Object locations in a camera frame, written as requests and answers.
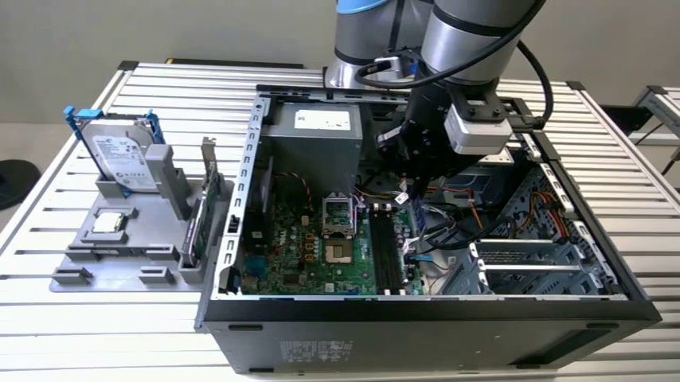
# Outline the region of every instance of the hard drive label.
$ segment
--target hard drive label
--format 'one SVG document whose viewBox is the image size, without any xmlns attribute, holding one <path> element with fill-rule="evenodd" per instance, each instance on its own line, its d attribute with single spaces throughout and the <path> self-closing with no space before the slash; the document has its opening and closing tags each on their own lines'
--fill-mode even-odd
<svg viewBox="0 0 680 382">
<path fill-rule="evenodd" d="M 116 182 L 131 191 L 156 191 L 137 143 L 127 137 L 104 135 L 93 137 L 92 140 Z"/>
</svg>

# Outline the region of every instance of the slotted metal worktable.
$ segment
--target slotted metal worktable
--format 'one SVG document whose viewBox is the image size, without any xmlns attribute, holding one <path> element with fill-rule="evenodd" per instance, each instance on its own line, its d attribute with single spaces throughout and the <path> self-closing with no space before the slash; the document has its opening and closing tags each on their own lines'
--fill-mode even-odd
<svg viewBox="0 0 680 382">
<path fill-rule="evenodd" d="M 128 114 L 152 108 L 173 145 L 175 165 L 187 174 L 203 172 L 203 136 L 216 138 L 220 170 L 235 177 L 255 85 L 320 83 L 319 70 L 140 64 L 116 72 L 93 107 Z M 587 92 L 558 82 L 553 88 L 547 137 L 664 321 L 555 372 L 332 374 L 291 380 L 502 380 L 510 375 L 558 382 L 680 380 L 678 196 Z M 506 80 L 498 92 L 542 112 L 538 83 Z M 247 379 L 235 377 L 212 337 L 193 333 L 199 294 L 49 292 L 49 275 L 96 197 L 95 178 L 92 161 L 70 138 L 0 234 L 0 370 L 12 371 L 0 380 Z"/>
<path fill-rule="evenodd" d="M 648 86 L 636 106 L 646 107 L 670 132 L 680 137 L 680 88 Z"/>
</svg>

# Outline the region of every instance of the power supply label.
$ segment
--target power supply label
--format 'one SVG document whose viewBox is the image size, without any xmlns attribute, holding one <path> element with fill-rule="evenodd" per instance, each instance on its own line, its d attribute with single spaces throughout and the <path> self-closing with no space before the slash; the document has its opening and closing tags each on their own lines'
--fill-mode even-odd
<svg viewBox="0 0 680 382">
<path fill-rule="evenodd" d="M 137 143 L 127 137 L 99 135 L 92 138 L 116 182 L 131 191 L 156 191 L 153 177 Z"/>
<path fill-rule="evenodd" d="M 286 362 L 346 362 L 354 341 L 280 341 Z"/>
<path fill-rule="evenodd" d="M 295 129 L 307 130 L 351 130 L 350 112 L 327 110 L 295 111 Z"/>
</svg>

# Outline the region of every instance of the motherboard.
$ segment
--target motherboard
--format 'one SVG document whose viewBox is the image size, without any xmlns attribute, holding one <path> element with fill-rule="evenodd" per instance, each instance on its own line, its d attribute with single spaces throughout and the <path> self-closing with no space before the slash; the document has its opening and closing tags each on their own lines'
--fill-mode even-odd
<svg viewBox="0 0 680 382">
<path fill-rule="evenodd" d="M 383 260 L 374 255 L 371 210 L 354 205 L 348 222 L 340 217 L 342 207 L 335 200 L 330 201 L 326 214 L 300 211 L 296 207 L 283 202 L 272 208 L 272 240 L 264 255 L 245 258 L 243 294 L 379 294 L 376 270 L 380 267 L 378 264 L 376 268 L 376 262 Z M 352 225 L 354 235 L 328 235 L 323 230 L 324 215 L 334 221 L 334 226 Z M 384 215 L 388 216 L 391 234 L 382 236 L 387 243 L 379 245 L 396 249 L 411 235 L 407 211 L 392 209 Z M 418 269 L 410 270 L 411 280 L 407 280 L 398 251 L 390 255 L 398 267 L 403 293 L 422 294 Z"/>
</svg>

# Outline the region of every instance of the black chair base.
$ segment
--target black chair base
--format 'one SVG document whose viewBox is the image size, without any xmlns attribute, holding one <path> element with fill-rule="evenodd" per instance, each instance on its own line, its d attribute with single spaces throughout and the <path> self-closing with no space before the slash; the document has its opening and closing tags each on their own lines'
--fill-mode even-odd
<svg viewBox="0 0 680 382">
<path fill-rule="evenodd" d="M 0 161 L 0 210 L 22 202 L 38 179 L 40 170 L 33 163 L 17 159 Z"/>
</svg>

